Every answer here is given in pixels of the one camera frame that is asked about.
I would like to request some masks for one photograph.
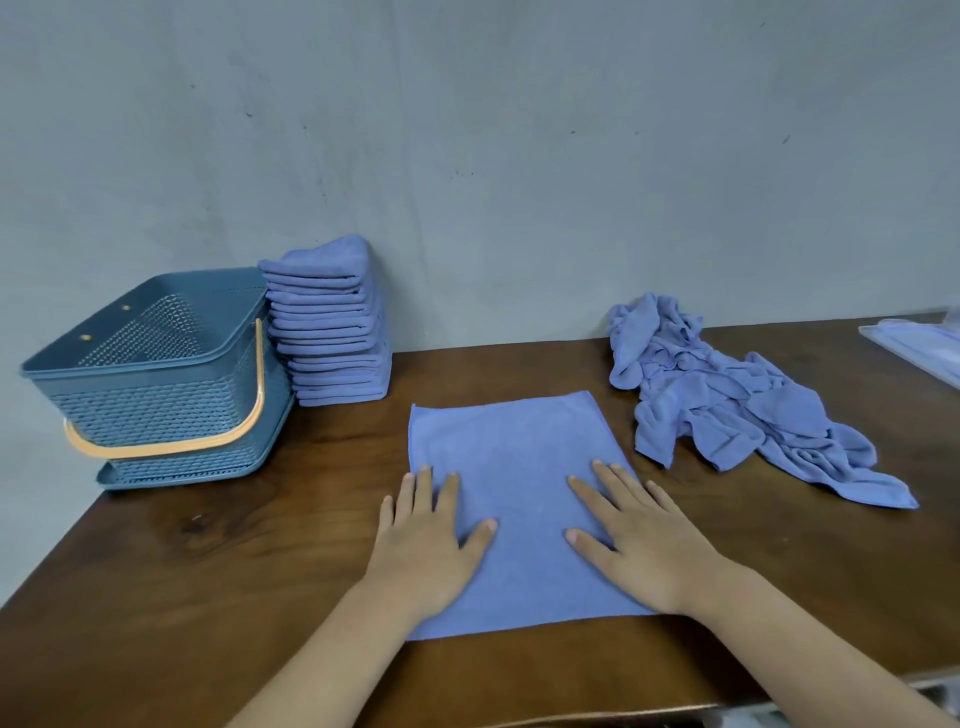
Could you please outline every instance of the wooden table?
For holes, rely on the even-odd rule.
[[[398,354],[379,402],[295,409],[241,480],[106,494],[0,612],[4,726],[219,728],[364,571],[377,505],[407,470],[412,402],[590,390],[623,450],[720,551],[770,578],[896,674],[960,666],[960,392],[868,342],[864,322],[715,328],[817,389],[877,445],[922,510],[842,500],[754,456],[718,474],[678,444],[633,452],[636,394],[605,340]],[[593,619],[403,648],[363,726],[489,726],[762,699],[710,633],[673,617]]]

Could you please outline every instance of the right hand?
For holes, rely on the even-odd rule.
[[[573,475],[568,482],[616,550],[579,528],[568,529],[566,539],[637,601],[665,614],[694,616],[710,599],[718,575],[736,565],[717,553],[659,485],[640,485],[620,465],[592,465],[613,503]]]

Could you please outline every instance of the wall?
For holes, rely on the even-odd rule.
[[[942,304],[948,0],[7,0],[0,599],[96,495],[13,372],[160,271],[345,231],[401,350]]]

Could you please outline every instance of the stack of folded towels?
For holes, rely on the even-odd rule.
[[[267,279],[269,332],[300,404],[382,399],[392,352],[367,241],[347,235],[257,265]]]

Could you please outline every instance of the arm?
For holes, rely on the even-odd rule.
[[[661,487],[641,486],[617,465],[593,468],[613,503],[576,478],[570,486],[616,550],[577,529],[567,540],[638,601],[709,628],[793,725],[956,725],[759,574],[717,553]]]
[[[467,585],[496,531],[477,526],[463,548],[453,521],[460,479],[447,478],[433,508],[433,478],[403,476],[380,506],[367,573],[228,728],[347,728],[413,629]]]

